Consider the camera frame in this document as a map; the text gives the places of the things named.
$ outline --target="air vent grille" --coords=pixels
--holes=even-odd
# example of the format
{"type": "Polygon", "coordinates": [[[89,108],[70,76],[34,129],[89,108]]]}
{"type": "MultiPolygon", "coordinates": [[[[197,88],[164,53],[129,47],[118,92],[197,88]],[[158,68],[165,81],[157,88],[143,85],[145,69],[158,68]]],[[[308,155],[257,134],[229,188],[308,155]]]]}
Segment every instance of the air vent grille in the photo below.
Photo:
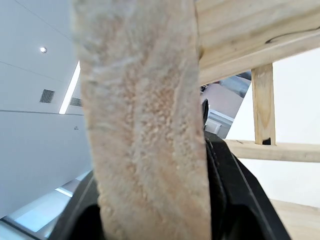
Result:
{"type": "Polygon", "coordinates": [[[80,98],[72,97],[69,105],[82,107],[83,104],[80,98]]]}
{"type": "Polygon", "coordinates": [[[49,104],[52,102],[52,99],[54,98],[55,91],[43,89],[41,98],[40,98],[40,103],[46,103],[49,104]]]}

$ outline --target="linear ceiling light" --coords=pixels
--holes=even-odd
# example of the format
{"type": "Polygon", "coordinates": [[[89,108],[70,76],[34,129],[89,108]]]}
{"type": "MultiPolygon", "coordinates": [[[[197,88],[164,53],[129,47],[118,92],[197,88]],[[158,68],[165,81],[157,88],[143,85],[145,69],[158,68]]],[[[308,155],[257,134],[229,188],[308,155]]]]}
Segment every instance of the linear ceiling light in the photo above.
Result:
{"type": "Polygon", "coordinates": [[[73,76],[71,78],[68,90],[66,91],[66,94],[64,96],[62,105],[60,107],[60,111],[59,114],[65,114],[68,108],[68,105],[70,103],[71,97],[74,94],[78,79],[79,79],[79,75],[80,75],[80,62],[78,61],[78,64],[75,67],[73,76]]]}
{"type": "Polygon", "coordinates": [[[65,191],[65,190],[63,190],[61,188],[56,188],[55,190],[58,191],[59,193],[62,193],[64,195],[68,196],[69,198],[73,197],[73,195],[71,193],[69,193],[69,192],[67,192],[67,191],[65,191]]]}

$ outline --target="wooden beam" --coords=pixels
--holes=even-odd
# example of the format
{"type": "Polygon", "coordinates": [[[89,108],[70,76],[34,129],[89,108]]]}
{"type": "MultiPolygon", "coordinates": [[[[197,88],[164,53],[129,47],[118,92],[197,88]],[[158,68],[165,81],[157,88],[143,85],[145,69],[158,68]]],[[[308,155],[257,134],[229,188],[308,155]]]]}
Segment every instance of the wooden beam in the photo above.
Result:
{"type": "Polygon", "coordinates": [[[320,47],[320,1],[199,0],[200,84],[320,47]]]}
{"type": "Polygon", "coordinates": [[[270,200],[292,240],[320,239],[320,208],[270,200]]]}
{"type": "Polygon", "coordinates": [[[94,176],[110,240],[209,240],[193,0],[74,0],[94,176]]]}
{"type": "Polygon", "coordinates": [[[252,69],[254,136],[256,144],[275,145],[275,103],[272,63],[252,69]]]}
{"type": "Polygon", "coordinates": [[[320,144],[277,143],[272,146],[245,140],[224,141],[230,151],[241,159],[320,163],[320,144]]]}

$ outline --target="blurry background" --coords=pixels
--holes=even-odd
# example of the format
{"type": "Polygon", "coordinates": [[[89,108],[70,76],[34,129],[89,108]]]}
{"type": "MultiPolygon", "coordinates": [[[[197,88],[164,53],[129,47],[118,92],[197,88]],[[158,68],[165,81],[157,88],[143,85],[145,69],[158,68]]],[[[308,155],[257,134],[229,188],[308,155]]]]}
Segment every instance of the blurry background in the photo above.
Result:
{"type": "MultiPolygon", "coordinates": [[[[69,0],[0,1],[0,240],[46,239],[92,169],[69,9],[69,0]]],[[[320,143],[319,62],[317,49],[274,65],[282,142],[320,143]]],[[[207,131],[254,139],[250,83],[248,71],[200,88],[207,131]]],[[[269,197],[320,207],[315,163],[242,161],[269,197]]]]}

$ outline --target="fuzzy beige object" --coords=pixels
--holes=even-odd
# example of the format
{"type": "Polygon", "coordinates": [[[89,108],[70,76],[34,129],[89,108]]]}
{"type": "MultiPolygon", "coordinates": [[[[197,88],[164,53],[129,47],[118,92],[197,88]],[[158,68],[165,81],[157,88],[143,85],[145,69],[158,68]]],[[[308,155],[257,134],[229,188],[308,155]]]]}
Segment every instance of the fuzzy beige object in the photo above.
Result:
{"type": "Polygon", "coordinates": [[[74,0],[87,133],[109,240],[209,240],[193,0],[74,0]]]}

